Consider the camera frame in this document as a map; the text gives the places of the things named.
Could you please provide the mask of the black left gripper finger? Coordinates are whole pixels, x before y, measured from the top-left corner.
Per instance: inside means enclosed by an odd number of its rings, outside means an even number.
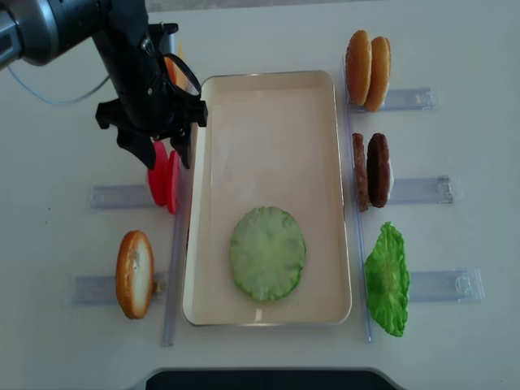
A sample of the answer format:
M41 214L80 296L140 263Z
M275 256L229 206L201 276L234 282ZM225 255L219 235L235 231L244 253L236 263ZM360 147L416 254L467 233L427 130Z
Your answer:
M154 169L156 153L153 142L148 136L119 128L116 141L121 149L133 154L148 169Z

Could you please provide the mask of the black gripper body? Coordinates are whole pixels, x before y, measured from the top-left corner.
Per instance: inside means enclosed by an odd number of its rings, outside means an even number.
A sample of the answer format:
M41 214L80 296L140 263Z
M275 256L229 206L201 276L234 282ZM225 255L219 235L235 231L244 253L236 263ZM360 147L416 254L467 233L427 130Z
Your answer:
M207 125L208 109L198 95L171 82L163 60L136 66L106 60L118 98L98 105L100 128L111 125L149 137L181 137L185 125Z

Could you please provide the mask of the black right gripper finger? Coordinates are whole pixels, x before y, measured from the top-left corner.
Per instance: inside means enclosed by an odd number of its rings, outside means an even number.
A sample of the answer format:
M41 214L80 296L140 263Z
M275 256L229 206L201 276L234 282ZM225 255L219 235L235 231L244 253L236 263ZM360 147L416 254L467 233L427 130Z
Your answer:
M191 127L183 126L174 130L170 137L170 144L180 157L185 169L192 163Z

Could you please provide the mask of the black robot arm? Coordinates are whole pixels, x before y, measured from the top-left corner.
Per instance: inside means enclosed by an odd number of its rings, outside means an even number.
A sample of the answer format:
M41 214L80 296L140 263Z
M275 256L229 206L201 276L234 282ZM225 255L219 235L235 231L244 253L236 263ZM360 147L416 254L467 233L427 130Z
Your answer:
M185 168L191 127L206 126L197 77L164 50L177 24L150 24L142 1L3 1L1 66L23 59L44 66L91 38L118 95L98 105L100 128L114 126L117 144L154 168L153 142L169 139Z

